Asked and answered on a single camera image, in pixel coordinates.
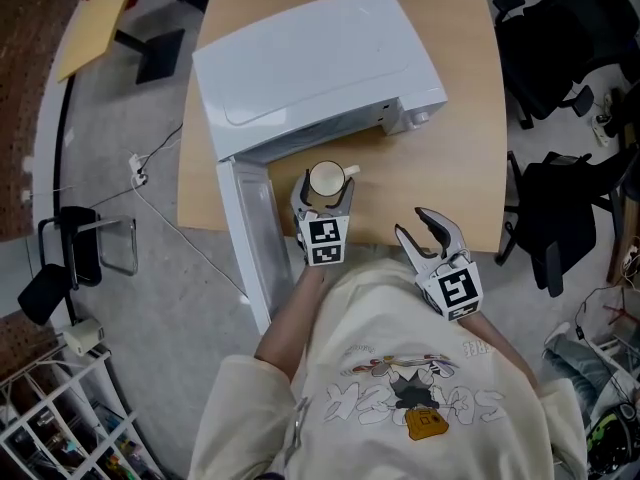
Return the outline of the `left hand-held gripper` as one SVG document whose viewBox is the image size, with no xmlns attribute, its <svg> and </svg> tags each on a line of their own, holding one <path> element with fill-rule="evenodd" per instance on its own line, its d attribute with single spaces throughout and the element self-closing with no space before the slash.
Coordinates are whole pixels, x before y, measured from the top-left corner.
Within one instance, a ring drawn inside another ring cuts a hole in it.
<svg viewBox="0 0 640 480">
<path fill-rule="evenodd" d="M 355 181 L 349 177 L 339 191 L 337 202 L 326 205 L 321 213 L 312 209 L 308 201 L 309 189 L 310 171 L 306 169 L 291 193 L 296 239 L 304 251 L 306 264 L 326 266 L 342 263 Z"/>
</svg>

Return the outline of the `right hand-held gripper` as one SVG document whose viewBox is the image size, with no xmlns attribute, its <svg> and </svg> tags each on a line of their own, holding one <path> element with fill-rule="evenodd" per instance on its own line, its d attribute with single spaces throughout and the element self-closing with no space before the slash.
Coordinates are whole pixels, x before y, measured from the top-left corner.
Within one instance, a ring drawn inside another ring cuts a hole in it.
<svg viewBox="0 0 640 480">
<path fill-rule="evenodd" d="M 422 250 L 403 226 L 396 224 L 394 230 L 417 273 L 415 283 L 423 297 L 449 322 L 477 313 L 483 290 L 477 265 L 471 260 L 460 228 L 434 210 L 416 207 L 415 213 L 440 245 L 439 253 Z"/>
</svg>

